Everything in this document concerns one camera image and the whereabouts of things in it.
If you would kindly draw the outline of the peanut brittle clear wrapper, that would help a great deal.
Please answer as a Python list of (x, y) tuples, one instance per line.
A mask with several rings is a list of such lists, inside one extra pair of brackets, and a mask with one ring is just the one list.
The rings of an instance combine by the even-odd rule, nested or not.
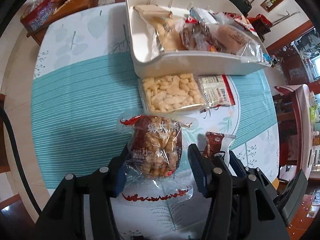
[(120, 200), (127, 205), (165, 206), (193, 196), (185, 133), (198, 122), (189, 116), (123, 113), (120, 133), (131, 134), (125, 161), (126, 185)]

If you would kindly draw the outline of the teal striped tablecloth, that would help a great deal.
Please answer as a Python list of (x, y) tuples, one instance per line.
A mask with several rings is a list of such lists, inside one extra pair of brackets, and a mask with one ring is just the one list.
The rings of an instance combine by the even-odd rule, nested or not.
[[(274, 181), (279, 135), (264, 69), (220, 74), (227, 76), (234, 106), (157, 114), (194, 118), (197, 127), (184, 136), (188, 147), (196, 144), (199, 151), (206, 147), (208, 131), (236, 136), (230, 146), (236, 157)], [(127, 148), (131, 134), (118, 131), (119, 117), (153, 114), (143, 108), (139, 79), (125, 3), (83, 10), (49, 25), (36, 61), (31, 99), (35, 153), (47, 188), (54, 192), (69, 173), (90, 175)], [(112, 198), (120, 239), (199, 239), (211, 200), (198, 191), (192, 170), (191, 181), (193, 196), (177, 204), (127, 205), (121, 193)]]

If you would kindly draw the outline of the round cake clear blue bag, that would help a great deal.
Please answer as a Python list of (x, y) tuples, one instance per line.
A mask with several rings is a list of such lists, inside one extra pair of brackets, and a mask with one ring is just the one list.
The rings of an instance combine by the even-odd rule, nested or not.
[(217, 52), (236, 55), (249, 62), (269, 63), (270, 57), (263, 52), (261, 44), (244, 31), (227, 24), (212, 24), (209, 29)]

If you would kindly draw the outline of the white plastic storage bin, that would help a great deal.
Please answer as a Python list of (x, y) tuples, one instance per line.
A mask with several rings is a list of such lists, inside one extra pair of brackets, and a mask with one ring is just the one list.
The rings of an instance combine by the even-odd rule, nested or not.
[(271, 60), (230, 0), (126, 0), (135, 73), (247, 75)]

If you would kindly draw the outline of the white red barcode packet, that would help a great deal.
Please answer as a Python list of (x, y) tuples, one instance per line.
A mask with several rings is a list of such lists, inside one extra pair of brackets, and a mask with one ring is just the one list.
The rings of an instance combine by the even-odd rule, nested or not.
[(221, 106), (234, 106), (235, 100), (227, 76), (199, 76), (200, 90), (204, 96), (204, 111)]

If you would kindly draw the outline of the white red snack bag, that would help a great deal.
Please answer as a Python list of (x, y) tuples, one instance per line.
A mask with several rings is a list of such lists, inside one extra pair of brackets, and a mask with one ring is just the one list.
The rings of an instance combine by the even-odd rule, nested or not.
[(255, 29), (249, 20), (242, 14), (236, 14), (231, 12), (215, 12), (213, 16), (221, 24), (232, 25), (242, 31), (250, 31), (256, 34)]

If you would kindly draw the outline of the dark brownie red wrapper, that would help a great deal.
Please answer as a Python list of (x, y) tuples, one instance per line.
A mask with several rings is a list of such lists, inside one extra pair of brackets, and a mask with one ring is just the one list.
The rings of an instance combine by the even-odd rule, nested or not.
[(211, 10), (206, 10), (198, 7), (192, 7), (190, 9), (190, 16), (197, 19), (204, 24), (218, 24), (218, 20), (214, 17)]

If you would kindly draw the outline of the round nut cake red wrapper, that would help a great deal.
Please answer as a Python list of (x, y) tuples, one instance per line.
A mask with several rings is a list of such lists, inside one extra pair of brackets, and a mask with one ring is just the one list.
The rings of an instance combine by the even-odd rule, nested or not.
[(180, 39), (188, 50), (225, 53), (226, 47), (210, 33), (208, 26), (189, 17), (179, 31)]

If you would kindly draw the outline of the brown small snack sachet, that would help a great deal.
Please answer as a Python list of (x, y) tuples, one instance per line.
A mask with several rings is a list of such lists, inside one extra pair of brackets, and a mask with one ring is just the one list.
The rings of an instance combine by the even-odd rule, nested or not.
[(226, 166), (228, 166), (230, 163), (229, 148), (236, 139), (236, 136), (208, 131), (205, 137), (207, 145), (203, 151), (203, 156), (209, 159), (220, 156), (223, 158)]

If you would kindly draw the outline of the toast bread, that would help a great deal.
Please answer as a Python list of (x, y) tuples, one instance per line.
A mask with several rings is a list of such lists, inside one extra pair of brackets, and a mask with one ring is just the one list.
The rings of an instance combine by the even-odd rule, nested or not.
[(146, 24), (146, 37), (142, 41), (143, 45), (139, 45), (139, 60), (151, 61), (164, 53), (186, 50), (180, 38), (185, 18), (140, 16)]

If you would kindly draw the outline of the red blue gift box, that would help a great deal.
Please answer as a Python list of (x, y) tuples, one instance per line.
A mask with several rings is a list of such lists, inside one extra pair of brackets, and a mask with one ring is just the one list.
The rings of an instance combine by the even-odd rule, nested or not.
[(34, 0), (27, 5), (20, 22), (28, 32), (39, 29), (53, 13), (51, 0)]

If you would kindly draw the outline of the wafer biscuits clear pack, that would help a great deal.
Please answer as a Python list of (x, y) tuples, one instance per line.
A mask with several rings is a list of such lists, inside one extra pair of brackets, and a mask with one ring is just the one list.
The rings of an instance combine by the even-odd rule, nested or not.
[(140, 16), (144, 18), (172, 18), (172, 12), (170, 10), (164, 9), (153, 4), (137, 5), (134, 7), (134, 9), (138, 11)]

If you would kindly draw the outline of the dark green box appliance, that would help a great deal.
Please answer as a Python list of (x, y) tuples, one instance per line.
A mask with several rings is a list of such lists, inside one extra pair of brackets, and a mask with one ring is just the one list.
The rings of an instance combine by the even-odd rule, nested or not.
[(229, 0), (232, 2), (244, 16), (247, 16), (252, 9), (251, 2), (249, 0)]

